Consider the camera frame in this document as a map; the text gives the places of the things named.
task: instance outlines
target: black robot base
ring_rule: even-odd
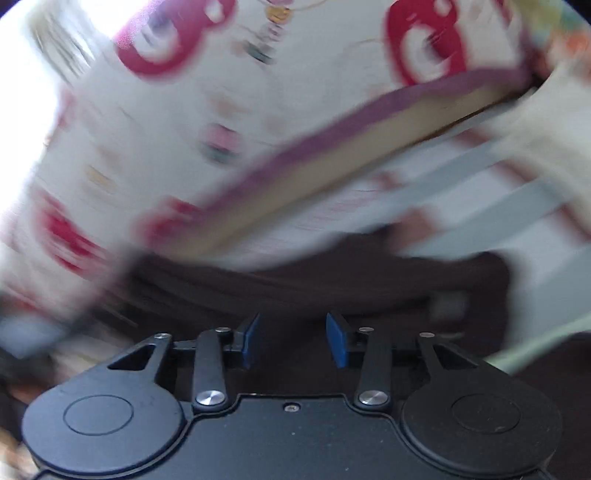
[[[431,333],[392,344],[331,313],[335,363],[361,369],[352,397],[231,398],[225,369],[250,366],[257,323],[184,342],[160,333],[47,391],[22,426],[37,478],[550,479],[556,407]],[[187,360],[192,401],[179,401],[171,384]],[[405,368],[425,378],[400,398],[392,373]]]

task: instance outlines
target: purple fabric edge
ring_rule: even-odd
[[[189,227],[207,223],[212,216],[240,201],[258,187],[268,184],[288,168],[303,164],[320,153],[337,147],[349,138],[359,135],[371,125],[409,108],[425,95],[465,95],[486,85],[507,85],[519,89],[525,88],[530,79],[531,70],[526,61],[515,69],[472,70],[386,93],[327,128],[286,146],[274,157],[265,161],[260,168],[248,173],[237,183],[229,186],[222,195],[204,206],[191,222],[182,226],[182,230],[170,232],[171,235],[163,240],[167,242]]]

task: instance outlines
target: small screw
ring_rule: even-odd
[[[388,401],[388,394],[381,390],[368,390],[359,395],[359,401],[364,405],[383,405]]]
[[[219,405],[226,400],[226,396],[219,390],[205,390],[197,394],[195,397],[197,403],[205,405],[206,407],[213,407]]]
[[[283,407],[283,410],[289,413],[295,413],[296,411],[300,411],[300,406],[297,403],[288,403]]]

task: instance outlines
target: circular cap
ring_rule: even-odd
[[[108,412],[107,416],[89,412]],[[94,395],[81,398],[64,413],[64,421],[81,435],[108,435],[125,427],[134,416],[134,408],[126,399],[114,395]]]
[[[401,426],[441,468],[471,478],[512,478],[549,460],[561,418],[540,392],[502,372],[474,368],[431,378],[402,407]]]
[[[198,393],[195,400],[197,400],[197,403],[201,405],[213,406],[219,405],[224,400],[226,400],[226,396],[219,390],[206,390]]]
[[[383,405],[388,401],[388,395],[381,390],[368,390],[359,396],[359,401],[364,405]]]
[[[36,399],[22,433],[40,464],[65,476],[106,476],[145,465],[183,424],[178,401],[141,373],[98,368]]]
[[[521,412],[509,400],[489,394],[466,395],[452,405],[452,415],[465,429],[503,433],[519,423]]]

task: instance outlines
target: dark brown fabric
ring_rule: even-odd
[[[250,274],[148,258],[129,286],[127,315],[138,327],[125,333],[136,340],[162,330],[194,338],[215,326],[235,327],[258,312],[262,345],[249,387],[260,393],[333,393],[344,388],[347,374],[337,373],[330,357],[327,312],[341,312],[354,327],[373,326],[401,338],[449,329],[430,324],[429,298],[463,291],[466,313],[453,319],[453,329],[465,332],[459,344],[477,355],[497,351],[508,322],[505,262],[490,253],[456,262],[396,257],[385,235],[385,229],[350,235],[325,252]],[[121,323],[119,328],[125,330]]]
[[[591,479],[591,333],[579,334],[517,373],[560,409],[563,435],[548,470],[558,480]]]

